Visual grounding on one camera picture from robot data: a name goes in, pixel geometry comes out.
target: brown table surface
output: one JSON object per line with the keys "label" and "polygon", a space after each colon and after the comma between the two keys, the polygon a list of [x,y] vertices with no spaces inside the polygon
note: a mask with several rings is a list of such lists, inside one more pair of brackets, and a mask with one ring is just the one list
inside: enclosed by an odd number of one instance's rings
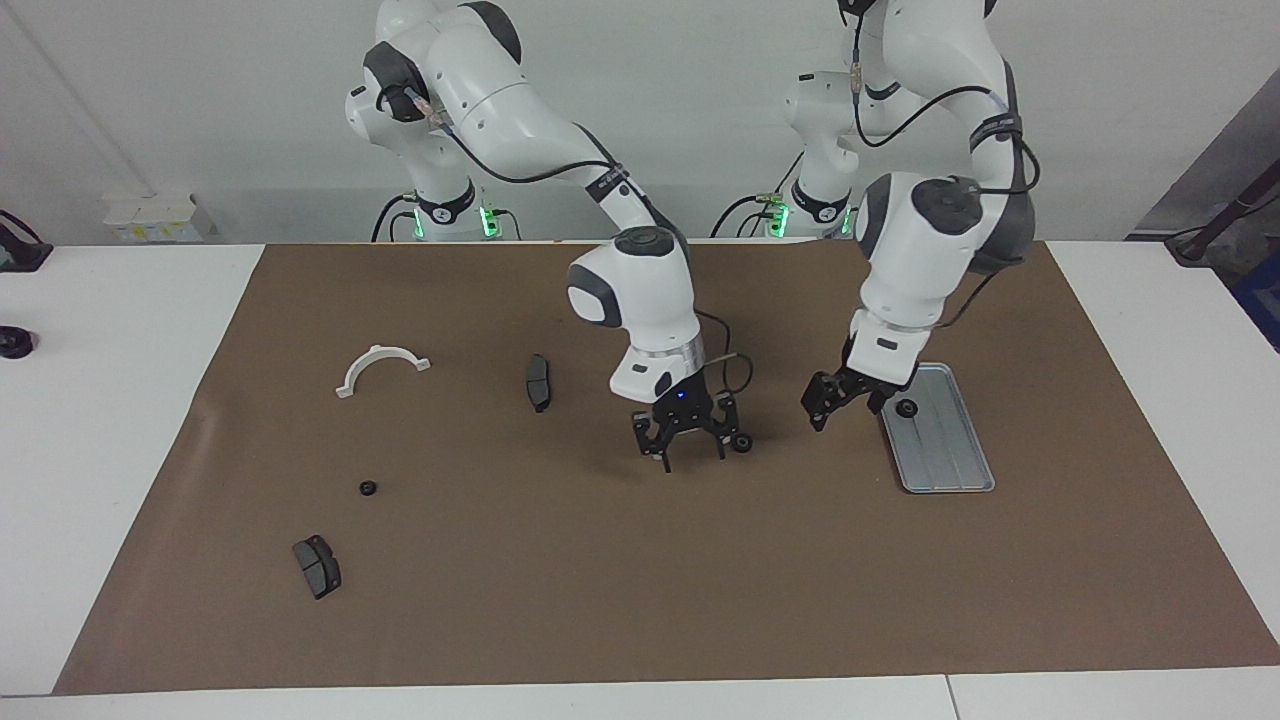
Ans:
{"label": "brown table surface", "polygon": [[[997,478],[936,497],[860,405],[820,434],[799,406],[856,246],[694,249],[699,305],[755,360],[756,443],[682,437],[672,475],[608,392],[625,333],[567,306],[584,250],[268,247],[55,692],[1280,665],[1042,246],[925,351]],[[433,368],[338,400],[375,343]],[[343,573],[321,601],[289,550],[312,533]]]}

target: white table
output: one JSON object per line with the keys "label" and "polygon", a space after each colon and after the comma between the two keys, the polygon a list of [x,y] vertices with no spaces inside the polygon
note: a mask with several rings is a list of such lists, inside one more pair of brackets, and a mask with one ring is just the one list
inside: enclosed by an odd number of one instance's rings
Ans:
{"label": "white table", "polygon": [[[1051,247],[1275,634],[1280,356],[1210,272],[1160,246]],[[0,694],[52,688],[260,254],[60,249],[0,275],[0,323],[41,337],[0,364],[5,447],[26,448],[0,500]],[[0,700],[15,720],[150,716],[1271,720],[1280,667]]]}

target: green light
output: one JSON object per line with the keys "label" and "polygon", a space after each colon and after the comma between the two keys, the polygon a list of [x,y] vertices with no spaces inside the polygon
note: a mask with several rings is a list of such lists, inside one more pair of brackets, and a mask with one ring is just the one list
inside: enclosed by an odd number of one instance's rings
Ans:
{"label": "green light", "polygon": [[773,237],[783,237],[787,233],[787,218],[791,217],[791,209],[786,205],[774,205],[773,222],[769,223],[769,234]]}
{"label": "green light", "polygon": [[480,206],[480,222],[484,223],[484,236],[485,237],[498,237],[500,232],[498,228],[498,219],[493,217],[493,213],[485,208]]}

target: black wheel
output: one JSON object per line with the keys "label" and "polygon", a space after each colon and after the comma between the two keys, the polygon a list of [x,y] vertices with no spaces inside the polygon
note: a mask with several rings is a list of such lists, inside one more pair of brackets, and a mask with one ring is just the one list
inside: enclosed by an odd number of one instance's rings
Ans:
{"label": "black wheel", "polygon": [[755,441],[746,433],[733,433],[733,437],[728,438],[728,446],[733,448],[733,452],[751,452],[754,445]]}
{"label": "black wheel", "polygon": [[914,400],[900,400],[897,401],[897,405],[893,406],[893,410],[902,418],[910,420],[920,411],[920,406],[916,405]]}

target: blue object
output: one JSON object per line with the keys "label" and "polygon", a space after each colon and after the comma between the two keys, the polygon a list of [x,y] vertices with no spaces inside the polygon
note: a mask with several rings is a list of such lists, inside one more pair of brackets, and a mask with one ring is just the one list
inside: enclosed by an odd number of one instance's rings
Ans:
{"label": "blue object", "polygon": [[1280,252],[1254,268],[1231,288],[1231,295],[1280,352]]}

